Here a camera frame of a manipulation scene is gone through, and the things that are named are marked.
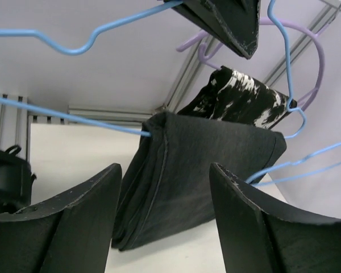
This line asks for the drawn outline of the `blue wire hanger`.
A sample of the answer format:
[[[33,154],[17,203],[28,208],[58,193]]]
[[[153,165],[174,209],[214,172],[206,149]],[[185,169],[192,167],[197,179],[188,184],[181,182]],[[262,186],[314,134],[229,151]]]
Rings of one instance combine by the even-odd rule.
[[[0,1],[0,29],[36,30],[83,47],[108,22],[158,1]],[[146,111],[166,102],[191,51],[176,47],[198,27],[167,9],[99,34],[79,55],[34,36],[0,36],[0,96],[64,111],[68,106]]]

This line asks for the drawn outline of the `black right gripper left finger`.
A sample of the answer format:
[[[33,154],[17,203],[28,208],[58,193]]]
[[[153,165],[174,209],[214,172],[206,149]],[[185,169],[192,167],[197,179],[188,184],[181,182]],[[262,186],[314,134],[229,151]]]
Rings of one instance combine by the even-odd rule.
[[[104,272],[122,168],[16,213],[0,214],[0,272]]]

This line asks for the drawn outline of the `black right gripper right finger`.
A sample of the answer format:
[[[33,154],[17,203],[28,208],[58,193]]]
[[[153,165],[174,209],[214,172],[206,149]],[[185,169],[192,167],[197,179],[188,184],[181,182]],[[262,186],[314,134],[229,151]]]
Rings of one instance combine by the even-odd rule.
[[[341,272],[341,219],[280,201],[217,163],[209,179],[227,272]]]

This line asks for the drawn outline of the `dark grey trousers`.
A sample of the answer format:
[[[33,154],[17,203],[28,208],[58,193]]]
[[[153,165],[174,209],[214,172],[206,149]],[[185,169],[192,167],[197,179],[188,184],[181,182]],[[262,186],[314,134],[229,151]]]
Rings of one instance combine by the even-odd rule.
[[[270,167],[286,150],[281,133],[241,123],[163,112],[143,136],[122,180],[111,246],[132,250],[214,219],[209,168],[241,179]]]

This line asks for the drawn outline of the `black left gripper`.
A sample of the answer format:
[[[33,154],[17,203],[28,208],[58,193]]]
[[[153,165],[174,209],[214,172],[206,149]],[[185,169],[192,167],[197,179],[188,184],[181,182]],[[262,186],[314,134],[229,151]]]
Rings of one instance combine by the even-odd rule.
[[[173,10],[249,60],[258,46],[260,5],[260,0],[185,0]]]

